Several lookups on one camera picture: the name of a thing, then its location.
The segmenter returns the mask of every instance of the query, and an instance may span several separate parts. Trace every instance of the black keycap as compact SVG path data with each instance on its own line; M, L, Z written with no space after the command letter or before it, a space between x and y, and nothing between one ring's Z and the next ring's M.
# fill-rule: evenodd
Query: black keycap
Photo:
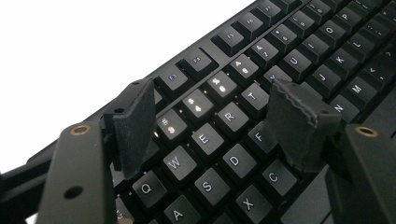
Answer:
M168 193L163 182L152 171L140 177L132 188L146 208L152 208Z
M191 85L186 75L175 65L162 72L155 81L171 99L177 98Z
M206 123L191 136L191 147L204 161L212 161L224 148L225 141L213 127Z
M194 224L202 219L200 213L184 195L180 195L163 212L167 221L174 224Z
M274 160L262 173L262 177L280 196L286 193L297 183L297 178L279 160Z
M203 199L205 204L210 207L220 205L227 194L230 193L230 187L213 169L208 169L195 183L195 188L199 192L199 198Z
M344 49L337 50L325 64L331 68L337 76L346 80L356 72L359 62Z
M198 170L197 163L182 146L175 148L163 158L163 168L174 183L180 186L189 182Z
M372 55L375 49L375 43L357 33L349 38L343 49L360 63L363 63Z
M304 40L297 50L299 50L313 64L319 64L330 52L330 47L316 35L311 35Z
M299 43L297 35L284 24L276 27L265 39L283 54L288 53Z
M266 159L277 145L277 140L271 130L268 120L258 123L244 138L247 147L261 160Z
M279 6L279 8L286 14L293 11L301 4L300 0L272 0L272 2Z
M342 27L348 35L355 32L363 22L362 17L348 7L341 9L332 20Z
M353 78L341 91L350 103L363 110L376 96L377 91L360 77Z
M324 179L326 172L327 168L324 168L282 215L282 223L322 223L329 215L331 208Z
M395 67L396 62L393 62L386 54L379 54L364 66L359 76L377 90L382 91L396 77Z
M241 145L236 144L222 157L220 165L233 182L241 184L253 174L257 162Z
M288 71L288 75L296 82L301 82L311 71L313 64L305 56L294 49L279 63L283 71Z
M218 67L215 61L201 49L196 49L184 56L180 64L195 81L201 80Z
M313 0L303 8L303 13L309 16L317 25L323 24L332 16L330 7L320 0Z
M280 69L277 65L272 67L268 72L264 74L261 78L259 78L259 82L262 87L269 92L272 86L272 80L275 78L284 79L287 81L291 81L291 77L288 76L282 69Z
M237 57L227 67L226 72L241 86L246 87L260 75L259 66L251 61L245 54Z
M219 71L206 82L208 95L219 105L230 102L239 92L236 84L223 72Z
M248 43L232 26L225 28L216 35L213 42L230 57L234 56Z
M235 139L248 125L248 116L234 103L229 103L215 116L216 124L230 138Z
M341 118L346 123L354 121L359 114L359 109L342 95L335 97L329 105L341 114Z
M265 0L254 8L252 13L268 27L280 21L285 15L279 7L269 0Z
M324 64L308 77L306 81L325 99L329 99L342 83L341 78Z
M337 48L347 36L347 32L333 21L326 21L315 34L331 49Z
M239 104L254 119L259 119L264 115L265 107L268 104L269 95L256 83L251 84L244 90L239 99Z
M315 22L302 11L294 13L294 15L285 21L285 24L300 38L306 38L317 28Z
M184 108L183 113L195 125L203 124L209 116L213 115L215 108L212 102L200 90L195 90L184 98L182 107Z
M251 47L248 56L265 71L281 58L281 53L266 39L261 39Z
M244 217L241 218L243 223L262 223L272 209L272 205L252 185L235 202L235 210Z
M249 41L254 40L267 29L267 26L251 12L240 17L233 27Z
M184 138L189 130L187 124L173 109L170 109L157 119L157 126L160 128L159 131L164 135L163 139L170 146L173 146Z

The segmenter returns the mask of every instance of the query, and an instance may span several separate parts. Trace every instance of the screw hole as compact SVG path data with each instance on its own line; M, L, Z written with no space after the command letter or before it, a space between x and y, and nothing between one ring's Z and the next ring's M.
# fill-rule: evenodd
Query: screw hole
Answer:
M78 195L80 195L82 193L82 187L80 186L75 186L73 188L68 189L65 193L64 193L64 197L66 199L75 199L78 197Z

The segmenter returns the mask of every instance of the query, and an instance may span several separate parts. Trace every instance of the keyboard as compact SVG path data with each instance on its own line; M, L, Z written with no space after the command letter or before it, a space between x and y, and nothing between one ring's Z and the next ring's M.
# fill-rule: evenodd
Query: keyboard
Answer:
M112 170L134 223L332 223L323 167L290 167L266 110L275 78L395 135L396 1L260 0L148 75L157 130L142 173Z

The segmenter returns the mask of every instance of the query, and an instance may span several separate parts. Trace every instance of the function key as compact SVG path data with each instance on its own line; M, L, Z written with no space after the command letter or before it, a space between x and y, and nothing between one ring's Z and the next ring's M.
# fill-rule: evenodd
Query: function key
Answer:
M201 49L196 49L184 56L180 65L195 81L201 80L218 67L218 65Z
M261 35L267 28L267 26L251 14L251 12L240 17L233 27L249 41Z
M231 102L220 110L215 116L215 121L230 139L235 139L243 133L249 118L235 103Z
M152 171L140 177L132 188L147 209L152 208L168 193L163 182Z
M242 214L244 223L262 223L273 208L254 187L249 186L237 199L235 210Z
M206 89L219 105L225 105L238 92L238 87L223 71L218 72L206 82Z
M282 197L297 183L297 178L279 160L273 161L264 170L262 177Z
M248 42L232 26L222 30L213 38L213 42L228 56L232 57L244 48Z
M260 74L259 66L251 61L245 54L241 54L227 67L227 73L240 85L246 87Z
M242 184L256 168L257 162L239 144L230 149L220 162L221 167L236 184Z
M180 116L171 109L157 119L157 126L161 133L165 135L166 143L174 146L179 140L188 133L188 126Z
M216 207L224 202L231 189L213 169L208 169L194 183L199 198L210 207Z
M183 112L195 125L203 124L215 108L200 90L195 90L184 98L182 107Z
M269 0L265 0L254 8L252 13L268 27L274 25L285 16L282 10Z
M167 221L173 224L196 224L203 218L184 195L180 195L163 212Z
M204 161L212 161L225 146L224 139L208 123L191 136L190 143Z
M289 12L293 11L297 6L301 4L300 0L271 0L273 1L277 6L280 7L280 9L288 14Z
M191 85L189 79L175 65L155 78L157 85L172 99L177 98Z
M163 169L171 176L174 183L184 186L196 174L198 165L186 149L179 146L163 158Z

